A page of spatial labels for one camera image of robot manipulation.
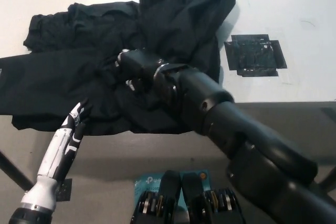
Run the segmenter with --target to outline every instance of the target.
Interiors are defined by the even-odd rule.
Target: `black garment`
[[[132,92],[113,71],[119,52],[146,48],[218,81],[215,33],[235,0],[140,0],[85,6],[32,18],[32,53],[0,59],[0,114],[18,129],[54,131],[83,97],[93,103],[86,135],[181,133],[187,128],[152,90]]]

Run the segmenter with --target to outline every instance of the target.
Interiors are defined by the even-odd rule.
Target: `black tape marking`
[[[64,180],[63,184],[59,187],[56,192],[56,201],[70,201],[72,190],[72,178],[67,178]]]
[[[277,69],[287,68],[278,40],[269,40],[267,34],[232,35],[225,42],[229,70],[242,77],[278,76]]]

